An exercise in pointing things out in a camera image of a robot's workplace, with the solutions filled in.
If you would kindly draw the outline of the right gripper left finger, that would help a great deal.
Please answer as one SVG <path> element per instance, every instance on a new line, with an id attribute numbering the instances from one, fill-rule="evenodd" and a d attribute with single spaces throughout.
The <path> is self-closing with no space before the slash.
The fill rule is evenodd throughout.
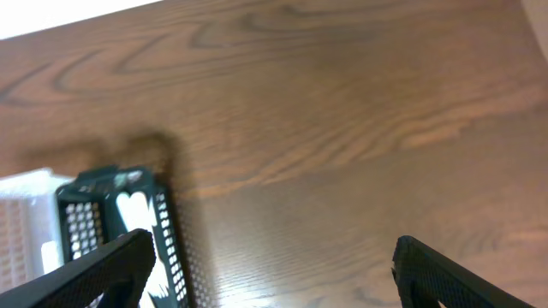
<path id="1" fill-rule="evenodd" d="M 1 294 L 2 307 L 136 307 L 156 255 L 152 234 L 135 229 L 47 275 Z"/>

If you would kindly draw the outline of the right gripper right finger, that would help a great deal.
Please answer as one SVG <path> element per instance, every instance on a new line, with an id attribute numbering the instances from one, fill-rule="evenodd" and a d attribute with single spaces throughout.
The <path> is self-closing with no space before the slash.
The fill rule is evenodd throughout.
<path id="1" fill-rule="evenodd" d="M 409 235 L 398 238 L 392 261 L 403 308 L 530 306 Z"/>

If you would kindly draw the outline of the white plastic fork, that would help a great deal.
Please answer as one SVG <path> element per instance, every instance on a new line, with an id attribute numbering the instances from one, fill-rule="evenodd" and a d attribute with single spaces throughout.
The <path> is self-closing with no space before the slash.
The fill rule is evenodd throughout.
<path id="1" fill-rule="evenodd" d="M 147 199 L 147 196 L 143 192 L 134 192 L 131 195 L 131 200 L 136 206 L 136 211 L 139 218 L 139 228 L 148 230 L 153 234 L 153 228 L 158 224 L 153 207 Z M 164 263 L 160 259 L 158 252 L 158 245 L 155 240 L 153 241 L 154 253 L 156 256 L 155 264 L 152 268 L 151 274 L 148 277 L 145 286 L 145 292 L 141 296 L 140 307 L 153 308 L 153 298 L 168 298 L 169 283 L 167 274 L 165 272 Z"/>

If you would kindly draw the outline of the pink plastic fork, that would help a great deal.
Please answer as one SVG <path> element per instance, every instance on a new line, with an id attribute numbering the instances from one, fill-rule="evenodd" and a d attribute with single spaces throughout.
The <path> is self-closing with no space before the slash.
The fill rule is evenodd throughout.
<path id="1" fill-rule="evenodd" d="M 116 207 L 128 232 L 137 228 L 146 229 L 146 208 L 137 193 L 119 193 L 116 196 Z"/>

